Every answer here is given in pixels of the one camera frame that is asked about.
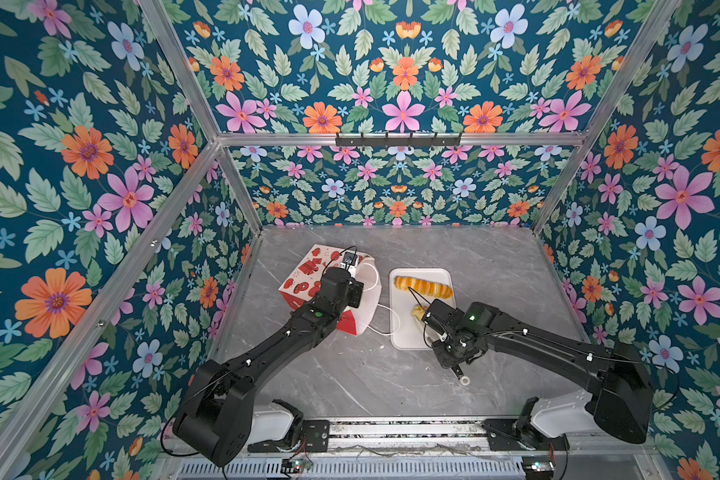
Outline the red and white paper bag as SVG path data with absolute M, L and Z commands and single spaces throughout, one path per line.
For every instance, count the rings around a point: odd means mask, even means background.
M 382 293 L 376 259 L 355 246 L 313 245 L 279 287 L 293 310 L 310 304 L 319 315 L 337 320 L 337 329 L 353 336 L 365 333 Z

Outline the metal food tongs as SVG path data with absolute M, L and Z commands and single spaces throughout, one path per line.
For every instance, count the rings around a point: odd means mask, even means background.
M 425 322 L 420 322 L 422 326 L 422 340 L 427 348 L 432 348 L 432 342 L 430 341 L 429 333 L 428 333 L 428 324 Z M 457 377 L 459 383 L 462 386 L 469 386 L 471 383 L 471 379 L 466 376 L 463 372 L 463 370 L 459 366 L 451 367 L 451 371 L 454 373 L 454 375 Z

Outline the long yellow fake bread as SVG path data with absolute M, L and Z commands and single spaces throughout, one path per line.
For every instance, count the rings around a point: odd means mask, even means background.
M 447 284 L 410 276 L 395 277 L 394 286 L 401 291 L 413 289 L 423 296 L 438 299 L 449 299 L 454 295 L 452 287 Z

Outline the curved croissant fake bread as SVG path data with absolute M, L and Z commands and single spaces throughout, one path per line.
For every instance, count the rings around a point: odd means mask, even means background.
M 418 322 L 424 322 L 424 317 L 427 314 L 427 310 L 419 305 L 416 305 L 411 311 L 411 317 Z

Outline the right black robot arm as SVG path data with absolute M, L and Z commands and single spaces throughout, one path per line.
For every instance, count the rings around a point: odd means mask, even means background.
M 441 300 L 422 315 L 438 338 L 431 348 L 441 367 L 461 376 L 489 351 L 517 357 L 561 376 L 577 390 L 554 398 L 529 398 L 503 437 L 536 449 L 572 433 L 601 431 L 629 444 L 648 436 L 654 386 L 632 345 L 592 345 L 522 322 L 480 302 L 465 311 Z

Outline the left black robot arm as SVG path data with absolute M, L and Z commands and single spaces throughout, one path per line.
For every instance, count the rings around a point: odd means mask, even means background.
M 337 328 L 344 311 L 360 305 L 364 284 L 349 270 L 330 267 L 315 296 L 293 311 L 274 334 L 246 353 L 196 370 L 180 406 L 172 415 L 172 433 L 216 466 L 233 460 L 250 443 L 278 441 L 282 436 L 254 430 L 259 391 L 284 367 L 317 347 Z

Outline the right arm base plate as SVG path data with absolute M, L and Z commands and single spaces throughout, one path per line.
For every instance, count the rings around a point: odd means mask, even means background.
M 481 422 L 490 448 L 494 451 L 567 451 L 566 436 L 544 436 L 530 424 L 518 426 L 516 418 L 488 418 Z

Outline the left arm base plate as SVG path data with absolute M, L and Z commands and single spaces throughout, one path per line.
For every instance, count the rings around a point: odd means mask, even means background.
M 307 453 L 328 450 L 331 423 L 328 420 L 303 420 L 296 423 L 280 440 L 266 440 L 246 446 L 248 453 L 290 453 L 299 449 Z

